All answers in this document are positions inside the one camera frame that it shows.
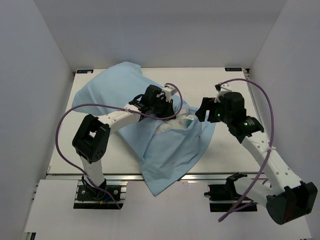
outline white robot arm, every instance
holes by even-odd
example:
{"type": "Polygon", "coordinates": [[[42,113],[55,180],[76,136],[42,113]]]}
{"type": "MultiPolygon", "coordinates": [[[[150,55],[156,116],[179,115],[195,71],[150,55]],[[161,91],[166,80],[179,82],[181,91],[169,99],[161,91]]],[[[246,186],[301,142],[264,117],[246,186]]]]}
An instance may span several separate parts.
{"type": "MultiPolygon", "coordinates": [[[[312,183],[304,183],[281,158],[269,139],[264,128],[254,117],[247,116],[245,100],[239,92],[232,92],[229,84],[216,85],[218,95],[215,98],[204,97],[195,115],[201,122],[209,111],[208,121],[223,122],[229,132],[237,138],[262,166],[267,152],[269,158],[263,168],[271,188],[260,183],[253,185],[247,197],[265,207],[277,224],[284,224],[309,214],[313,208],[317,188],[312,183]]],[[[226,180],[226,192],[235,199],[243,195],[253,180],[246,174],[236,173],[226,180]]],[[[214,192],[206,192],[212,197],[214,192]]]]}
{"type": "Polygon", "coordinates": [[[175,119],[171,97],[176,92],[177,90],[171,85],[166,85],[163,89],[150,85],[144,94],[136,96],[124,107],[127,111],[113,111],[98,117],[89,114],[83,119],[72,145],[87,173],[82,177],[82,182],[96,196],[96,199],[100,199],[101,192],[94,185],[101,189],[106,187],[101,158],[106,152],[109,136],[121,128],[143,120],[144,117],[138,113],[175,119]]]}

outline white table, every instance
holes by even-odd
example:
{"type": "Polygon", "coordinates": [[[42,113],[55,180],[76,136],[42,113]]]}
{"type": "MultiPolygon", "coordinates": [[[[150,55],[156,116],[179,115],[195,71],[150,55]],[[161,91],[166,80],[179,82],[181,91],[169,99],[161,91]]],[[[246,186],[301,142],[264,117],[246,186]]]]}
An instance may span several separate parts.
{"type": "MultiPolygon", "coordinates": [[[[67,109],[71,107],[76,92],[103,70],[94,69],[93,73],[75,75],[67,109]]],[[[177,85],[182,92],[182,97],[193,107],[199,107],[203,97],[215,97],[217,94],[215,85],[219,82],[244,78],[243,72],[226,72],[224,68],[143,68],[142,73],[161,85],[165,83],[177,85]]],[[[240,92],[243,95],[247,115],[257,117],[248,85],[242,81],[232,82],[230,85],[234,92],[240,92]]],[[[85,115],[85,113],[71,112],[62,124],[59,137],[61,151],[78,166],[82,164],[72,146],[72,140],[85,115]]],[[[141,173],[138,157],[118,133],[109,138],[106,154],[102,158],[102,170],[105,174],[141,173]]],[[[254,173],[258,170],[259,165],[228,132],[226,125],[217,123],[207,151],[189,173],[254,173]]],[[[67,164],[54,149],[48,174],[79,173],[80,171],[67,164]]]]}

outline white enclosure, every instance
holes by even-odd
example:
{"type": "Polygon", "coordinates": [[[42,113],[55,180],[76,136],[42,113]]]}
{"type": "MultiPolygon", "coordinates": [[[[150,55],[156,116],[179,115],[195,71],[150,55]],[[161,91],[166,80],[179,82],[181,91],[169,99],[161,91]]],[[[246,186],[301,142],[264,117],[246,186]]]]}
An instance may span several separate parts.
{"type": "MultiPolygon", "coordinates": [[[[0,238],[21,239],[36,184],[46,177],[72,71],[123,61],[143,68],[250,68],[271,98],[278,152],[320,188],[319,13],[318,0],[4,0],[0,238]]],[[[270,130],[265,100],[252,91],[270,130]]],[[[319,199],[306,217],[315,240],[319,199]]]]}
{"type": "Polygon", "coordinates": [[[249,68],[286,0],[34,0],[73,71],[249,68]]]}

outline blue cloth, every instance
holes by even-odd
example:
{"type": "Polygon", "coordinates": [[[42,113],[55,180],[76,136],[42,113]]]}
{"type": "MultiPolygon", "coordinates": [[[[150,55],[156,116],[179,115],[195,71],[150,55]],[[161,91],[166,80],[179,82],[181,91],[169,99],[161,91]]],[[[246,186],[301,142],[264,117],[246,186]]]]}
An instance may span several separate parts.
{"type": "MultiPolygon", "coordinates": [[[[135,96],[143,94],[149,85],[162,88],[143,76],[139,65],[123,62],[108,68],[89,81],[76,93],[72,106],[99,103],[122,108],[135,96]]],[[[174,95],[174,110],[179,106],[180,98],[174,95]]],[[[189,108],[192,115],[196,112],[196,108],[189,107],[185,101],[183,108],[189,108]]],[[[114,110],[85,106],[77,111],[101,116],[114,110]]],[[[195,118],[187,129],[170,129],[155,134],[157,127],[162,123],[162,120],[146,118],[119,130],[121,136],[138,155],[142,175],[154,196],[180,179],[196,164],[207,150],[215,129],[215,124],[199,122],[195,118]]]]}

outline cable tie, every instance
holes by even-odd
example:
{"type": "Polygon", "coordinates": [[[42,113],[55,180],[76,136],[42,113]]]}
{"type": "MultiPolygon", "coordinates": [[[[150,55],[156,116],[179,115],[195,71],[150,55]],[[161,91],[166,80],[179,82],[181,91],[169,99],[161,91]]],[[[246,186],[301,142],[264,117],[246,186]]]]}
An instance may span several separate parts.
{"type": "Polygon", "coordinates": [[[124,107],[124,110],[125,110],[128,114],[130,114],[130,111],[129,111],[130,109],[129,109],[127,106],[124,107]]]}
{"type": "Polygon", "coordinates": [[[268,152],[269,150],[273,151],[273,150],[276,150],[277,148],[275,146],[268,146],[262,153],[266,153],[268,152]]]}

